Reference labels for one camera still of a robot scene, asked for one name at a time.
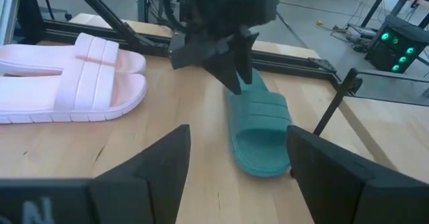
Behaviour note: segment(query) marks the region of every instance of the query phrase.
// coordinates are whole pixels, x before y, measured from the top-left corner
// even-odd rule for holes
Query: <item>electronic device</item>
[[[174,224],[189,154],[181,125],[95,179],[0,180],[0,223]]]
[[[181,32],[170,43],[173,68],[201,65],[231,92],[241,93],[238,76],[252,82],[251,49],[258,33],[249,30],[275,20],[279,0],[180,0],[181,19],[164,0],[170,24]]]
[[[429,184],[296,126],[287,137],[293,177],[315,224],[429,223]]]
[[[404,73],[429,44],[429,33],[392,15],[385,22],[365,59],[378,70]]]

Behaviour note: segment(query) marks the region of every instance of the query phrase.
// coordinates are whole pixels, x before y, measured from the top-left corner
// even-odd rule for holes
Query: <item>green light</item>
[[[389,39],[389,33],[384,33],[382,36],[381,36],[381,39],[382,40],[387,40],[387,39]]]
[[[411,54],[412,52],[414,52],[414,48],[410,47],[407,49],[407,54]]]

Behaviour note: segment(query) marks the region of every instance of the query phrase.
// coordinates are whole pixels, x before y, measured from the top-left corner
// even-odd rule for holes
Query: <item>concrete floor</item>
[[[40,6],[46,6],[44,0],[38,0]],[[136,0],[103,0],[120,18],[137,20]],[[291,28],[299,35],[305,44],[315,50],[321,58],[327,59],[338,70],[338,75],[344,78],[350,68],[374,69],[365,61],[362,53],[351,49],[348,42],[343,42],[332,36],[330,32],[316,27],[316,21],[323,21],[326,27],[334,25],[343,27],[347,22],[362,22],[374,0],[280,0],[278,12],[287,21]],[[83,0],[50,0],[51,6],[59,9],[67,9],[72,15],[79,13],[95,13]],[[419,7],[412,15],[410,22],[418,24],[429,9]],[[399,14],[404,18],[409,10]],[[385,14],[389,12],[380,7],[369,22],[370,27],[378,28],[383,22]],[[258,40],[302,46],[300,42],[279,20],[259,26]],[[423,77],[429,72],[429,67],[415,61],[406,74],[409,76]],[[368,97],[389,97],[391,100],[420,101],[429,104],[421,94],[429,87],[429,84],[419,84],[404,80],[387,80],[365,77],[364,84],[359,94]]]

